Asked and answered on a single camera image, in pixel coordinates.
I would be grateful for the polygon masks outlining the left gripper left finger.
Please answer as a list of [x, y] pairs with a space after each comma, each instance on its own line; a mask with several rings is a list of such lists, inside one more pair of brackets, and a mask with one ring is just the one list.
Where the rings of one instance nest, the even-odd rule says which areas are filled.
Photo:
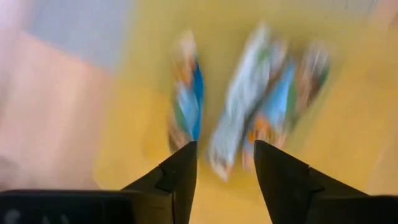
[[131, 213], [121, 224], [189, 224], [197, 182], [197, 142], [191, 141], [122, 189]]

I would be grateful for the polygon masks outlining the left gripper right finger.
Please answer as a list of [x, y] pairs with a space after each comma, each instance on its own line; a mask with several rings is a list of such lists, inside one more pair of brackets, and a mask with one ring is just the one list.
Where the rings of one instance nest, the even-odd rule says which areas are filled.
[[272, 224], [305, 224], [320, 196], [366, 195], [265, 141], [254, 142], [254, 163]]

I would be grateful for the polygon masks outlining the snack bars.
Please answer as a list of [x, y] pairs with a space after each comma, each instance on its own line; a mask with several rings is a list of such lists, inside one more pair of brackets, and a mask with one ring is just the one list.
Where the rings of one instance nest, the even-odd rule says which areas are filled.
[[169, 150], [177, 152], [199, 140], [203, 116], [204, 80], [192, 31], [183, 31], [170, 53], [174, 92], [168, 122]]

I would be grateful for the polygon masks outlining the blue granola bar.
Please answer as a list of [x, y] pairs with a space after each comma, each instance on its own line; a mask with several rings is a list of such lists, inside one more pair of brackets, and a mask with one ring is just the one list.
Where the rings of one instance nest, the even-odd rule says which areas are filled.
[[242, 166], [254, 168], [254, 141], [282, 149], [328, 79], [330, 58], [321, 43], [310, 44], [298, 58], [289, 57], [271, 90], [255, 111], [242, 147]]

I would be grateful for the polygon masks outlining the silver white granola bar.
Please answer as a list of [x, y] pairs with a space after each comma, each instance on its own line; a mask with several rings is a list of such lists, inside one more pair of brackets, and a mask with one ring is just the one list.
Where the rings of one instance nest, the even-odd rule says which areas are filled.
[[223, 181], [229, 179], [234, 166], [246, 120], [284, 63], [287, 47], [287, 41], [273, 36], [265, 22], [252, 31], [245, 43], [207, 152], [211, 168]]

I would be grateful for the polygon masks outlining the yellow plastic tray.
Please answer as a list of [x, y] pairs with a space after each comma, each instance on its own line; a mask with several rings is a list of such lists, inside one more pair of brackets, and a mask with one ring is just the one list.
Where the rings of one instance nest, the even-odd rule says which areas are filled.
[[169, 155], [173, 68], [184, 29], [205, 77], [205, 151], [244, 42], [267, 21], [297, 47], [329, 47], [331, 78], [286, 150], [369, 194], [398, 193], [398, 0], [138, 0], [130, 50], [109, 105], [94, 178], [120, 189]]

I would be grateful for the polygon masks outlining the grey table mat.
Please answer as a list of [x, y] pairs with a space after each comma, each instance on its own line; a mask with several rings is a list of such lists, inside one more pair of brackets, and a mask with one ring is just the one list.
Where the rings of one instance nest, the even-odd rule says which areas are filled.
[[116, 69], [134, 0], [33, 0], [28, 31], [97, 66]]

